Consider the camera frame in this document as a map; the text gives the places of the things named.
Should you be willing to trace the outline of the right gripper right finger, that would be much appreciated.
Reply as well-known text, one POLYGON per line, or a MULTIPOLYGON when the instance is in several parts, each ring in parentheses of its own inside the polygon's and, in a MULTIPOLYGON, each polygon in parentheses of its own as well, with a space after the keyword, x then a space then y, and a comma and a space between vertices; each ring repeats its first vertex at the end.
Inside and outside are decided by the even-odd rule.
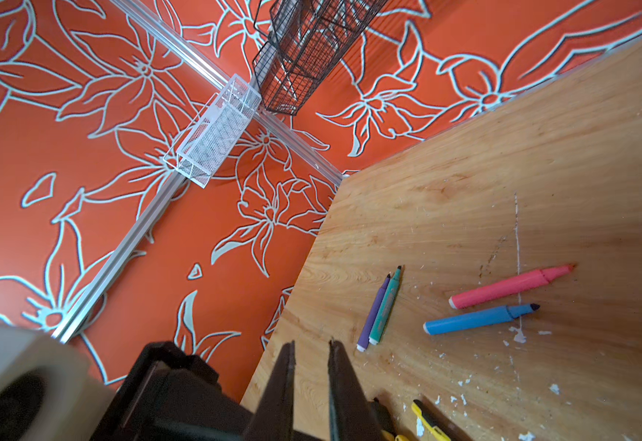
POLYGON ((383 440, 347 351, 329 341, 329 431, 331 440, 383 440))

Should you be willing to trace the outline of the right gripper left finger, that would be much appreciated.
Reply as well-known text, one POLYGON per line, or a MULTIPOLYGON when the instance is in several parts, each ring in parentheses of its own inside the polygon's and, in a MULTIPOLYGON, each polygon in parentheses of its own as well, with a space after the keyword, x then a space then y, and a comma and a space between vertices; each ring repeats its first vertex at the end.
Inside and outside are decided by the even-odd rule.
POLYGON ((295 342, 282 346, 244 440, 292 440, 295 399, 295 342))

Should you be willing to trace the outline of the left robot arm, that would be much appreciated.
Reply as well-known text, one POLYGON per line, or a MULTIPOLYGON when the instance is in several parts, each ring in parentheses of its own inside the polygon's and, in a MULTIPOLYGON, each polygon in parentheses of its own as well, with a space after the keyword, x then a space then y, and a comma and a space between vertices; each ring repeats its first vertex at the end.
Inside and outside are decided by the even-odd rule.
POLYGON ((174 343, 146 345, 115 391, 76 349, 0 325, 0 440, 240 440, 252 417, 174 343))

